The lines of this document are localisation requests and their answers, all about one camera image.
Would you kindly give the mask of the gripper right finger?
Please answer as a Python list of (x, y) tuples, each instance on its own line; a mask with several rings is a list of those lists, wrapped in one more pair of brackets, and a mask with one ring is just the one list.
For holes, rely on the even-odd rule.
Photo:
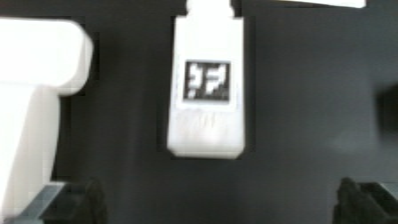
[(398, 182), (342, 179), (337, 224), (398, 224)]

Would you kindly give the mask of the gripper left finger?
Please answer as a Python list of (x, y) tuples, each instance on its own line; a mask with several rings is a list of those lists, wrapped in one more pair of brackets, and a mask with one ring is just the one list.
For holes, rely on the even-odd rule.
[(100, 181), (49, 185), (12, 224), (106, 224)]

